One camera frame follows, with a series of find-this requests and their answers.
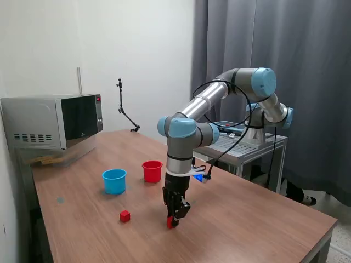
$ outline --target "red plastic cup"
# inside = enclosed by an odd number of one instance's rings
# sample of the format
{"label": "red plastic cup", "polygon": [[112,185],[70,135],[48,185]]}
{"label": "red plastic cup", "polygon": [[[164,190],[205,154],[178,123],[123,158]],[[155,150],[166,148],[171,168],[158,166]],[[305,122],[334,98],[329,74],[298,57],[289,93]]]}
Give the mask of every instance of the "red plastic cup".
{"label": "red plastic cup", "polygon": [[161,180],[162,163],[160,161],[147,161],[142,166],[145,182],[159,182]]}

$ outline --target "red cube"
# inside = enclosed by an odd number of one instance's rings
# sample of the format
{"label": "red cube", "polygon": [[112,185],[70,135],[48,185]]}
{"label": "red cube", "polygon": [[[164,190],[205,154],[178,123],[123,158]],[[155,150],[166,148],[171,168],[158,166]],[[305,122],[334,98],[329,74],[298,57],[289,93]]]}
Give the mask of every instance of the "red cube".
{"label": "red cube", "polygon": [[128,222],[131,219],[131,214],[130,212],[124,210],[122,212],[120,212],[120,220],[125,223]]}
{"label": "red cube", "polygon": [[171,215],[170,217],[167,218],[167,227],[169,229],[174,228],[174,226],[172,225],[172,221],[173,221],[173,215]]}

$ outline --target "blue plastic cup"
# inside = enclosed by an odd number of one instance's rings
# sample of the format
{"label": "blue plastic cup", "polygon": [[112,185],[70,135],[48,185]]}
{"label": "blue plastic cup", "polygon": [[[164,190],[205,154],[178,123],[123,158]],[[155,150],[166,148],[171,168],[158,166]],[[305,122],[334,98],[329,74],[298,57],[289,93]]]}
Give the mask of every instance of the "blue plastic cup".
{"label": "blue plastic cup", "polygon": [[105,191],[110,195],[120,195],[126,190],[127,171],[123,169],[110,169],[103,172]]}

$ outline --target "robotic arm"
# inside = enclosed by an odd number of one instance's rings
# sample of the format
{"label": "robotic arm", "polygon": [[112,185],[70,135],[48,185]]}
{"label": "robotic arm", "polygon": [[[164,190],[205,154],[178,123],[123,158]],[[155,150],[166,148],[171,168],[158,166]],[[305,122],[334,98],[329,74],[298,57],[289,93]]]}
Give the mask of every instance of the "robotic arm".
{"label": "robotic arm", "polygon": [[[233,85],[221,81],[234,83],[250,100],[257,102],[257,105],[252,106],[254,110],[250,126],[245,123],[248,131],[254,131],[255,127],[262,125],[288,128],[292,121],[293,110],[279,103],[274,93],[276,77],[273,70],[261,67],[236,68],[222,73],[214,81],[217,82],[211,83],[195,96],[182,111],[172,117],[161,118],[157,124],[158,132],[167,137],[168,146],[163,187],[163,199],[168,209],[168,228],[176,227],[179,219],[185,217],[190,209],[190,204],[185,200],[185,191],[189,188],[190,176],[199,173],[191,168],[194,165],[193,150],[211,145],[219,138],[216,125],[196,121],[219,100],[231,93],[242,93]],[[245,133],[246,139],[252,137],[248,131]]]}

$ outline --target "tiled floor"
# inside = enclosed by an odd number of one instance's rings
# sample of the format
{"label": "tiled floor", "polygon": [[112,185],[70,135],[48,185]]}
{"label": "tiled floor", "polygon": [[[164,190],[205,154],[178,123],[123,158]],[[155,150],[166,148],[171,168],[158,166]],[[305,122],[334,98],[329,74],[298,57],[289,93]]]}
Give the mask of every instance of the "tiled floor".
{"label": "tiled floor", "polygon": [[[286,182],[282,185],[282,190],[286,188]],[[351,207],[347,207],[340,203],[337,199],[324,192],[304,191],[306,195],[310,195],[317,199],[314,209],[338,219],[338,224],[333,231],[331,243],[341,249],[351,253]],[[351,258],[341,254],[340,252],[330,248],[328,254],[328,263],[351,263]]]}

